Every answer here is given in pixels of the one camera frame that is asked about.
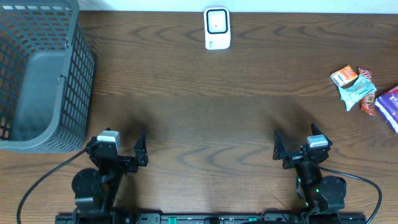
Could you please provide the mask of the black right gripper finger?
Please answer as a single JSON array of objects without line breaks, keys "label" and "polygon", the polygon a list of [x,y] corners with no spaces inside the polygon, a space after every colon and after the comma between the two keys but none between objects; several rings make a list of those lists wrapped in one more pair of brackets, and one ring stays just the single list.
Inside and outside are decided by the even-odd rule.
[{"label": "black right gripper finger", "polygon": [[[311,124],[311,129],[312,129],[312,136],[314,136],[314,135],[319,135],[319,134],[323,134],[315,123],[312,123],[312,124]],[[331,146],[333,145],[333,143],[332,143],[328,138],[327,138],[327,140],[328,140],[328,142],[329,142],[329,145],[326,146],[326,147],[331,147]]]},{"label": "black right gripper finger", "polygon": [[273,160],[281,160],[284,159],[286,155],[286,149],[282,142],[282,138],[279,134],[278,130],[274,131],[274,151],[273,151]]}]

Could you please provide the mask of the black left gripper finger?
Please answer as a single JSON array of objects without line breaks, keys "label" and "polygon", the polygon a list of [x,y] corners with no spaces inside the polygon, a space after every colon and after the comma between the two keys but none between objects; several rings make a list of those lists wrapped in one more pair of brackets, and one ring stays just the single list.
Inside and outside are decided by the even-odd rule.
[{"label": "black left gripper finger", "polygon": [[92,154],[93,151],[100,147],[100,144],[109,144],[109,142],[98,141],[96,137],[97,136],[93,136],[86,144],[85,150],[87,154]]},{"label": "black left gripper finger", "polygon": [[138,166],[146,167],[148,164],[148,154],[146,147],[146,135],[141,134],[136,141],[133,151],[135,153],[134,160]]}]

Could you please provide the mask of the orange Top chocolate bar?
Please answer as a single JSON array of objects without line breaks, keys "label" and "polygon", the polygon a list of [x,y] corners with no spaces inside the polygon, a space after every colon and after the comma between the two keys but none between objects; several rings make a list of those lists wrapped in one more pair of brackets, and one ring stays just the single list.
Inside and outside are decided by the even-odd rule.
[{"label": "orange Top chocolate bar", "polygon": [[359,75],[362,78],[360,83],[359,94],[362,96],[361,109],[371,116],[376,115],[374,105],[376,87],[372,82],[372,73],[370,70],[359,67]]}]

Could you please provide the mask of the small orange snack packet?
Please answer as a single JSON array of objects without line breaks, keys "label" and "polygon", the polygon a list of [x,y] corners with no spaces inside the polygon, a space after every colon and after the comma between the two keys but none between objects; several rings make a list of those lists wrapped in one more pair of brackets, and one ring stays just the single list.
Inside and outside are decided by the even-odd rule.
[{"label": "small orange snack packet", "polygon": [[358,74],[347,65],[330,75],[331,80],[337,87],[343,87],[358,78]]}]

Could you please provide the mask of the teal snack wrapper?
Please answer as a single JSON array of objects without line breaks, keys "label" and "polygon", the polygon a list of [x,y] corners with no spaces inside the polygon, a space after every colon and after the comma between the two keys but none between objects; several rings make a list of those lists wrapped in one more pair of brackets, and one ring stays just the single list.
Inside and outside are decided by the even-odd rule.
[{"label": "teal snack wrapper", "polygon": [[349,111],[357,102],[364,98],[369,93],[374,93],[377,88],[374,83],[367,77],[360,75],[358,79],[349,88],[338,88],[341,100],[346,105],[346,110]]}]

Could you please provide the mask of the red purple liners pack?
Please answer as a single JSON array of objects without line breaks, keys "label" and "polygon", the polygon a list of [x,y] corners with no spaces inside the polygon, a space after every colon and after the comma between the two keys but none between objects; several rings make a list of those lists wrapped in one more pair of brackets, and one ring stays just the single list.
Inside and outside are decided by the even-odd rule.
[{"label": "red purple liners pack", "polygon": [[397,134],[397,89],[398,86],[383,93],[381,96],[376,98],[375,106],[385,119],[386,123],[392,128]]}]

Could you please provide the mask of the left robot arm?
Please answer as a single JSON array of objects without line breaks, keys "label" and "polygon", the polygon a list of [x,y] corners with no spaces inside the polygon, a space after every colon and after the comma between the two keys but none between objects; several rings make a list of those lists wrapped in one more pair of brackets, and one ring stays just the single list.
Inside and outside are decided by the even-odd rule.
[{"label": "left robot arm", "polygon": [[135,223],[131,212],[114,208],[123,177],[148,164],[146,135],[141,134],[132,156],[119,155],[120,134],[109,128],[94,136],[85,150],[96,168],[79,171],[72,180],[76,209],[72,223]]}]

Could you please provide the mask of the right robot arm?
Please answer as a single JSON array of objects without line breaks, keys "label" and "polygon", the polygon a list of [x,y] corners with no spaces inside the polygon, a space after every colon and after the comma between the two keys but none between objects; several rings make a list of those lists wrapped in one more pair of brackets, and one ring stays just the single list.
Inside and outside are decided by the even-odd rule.
[{"label": "right robot arm", "polygon": [[319,163],[325,161],[333,143],[311,124],[312,135],[299,151],[288,152],[282,136],[274,131],[273,160],[281,160],[284,169],[295,169],[297,190],[307,203],[299,213],[301,223],[342,223],[339,211],[345,207],[346,181],[335,175],[322,175]]}]

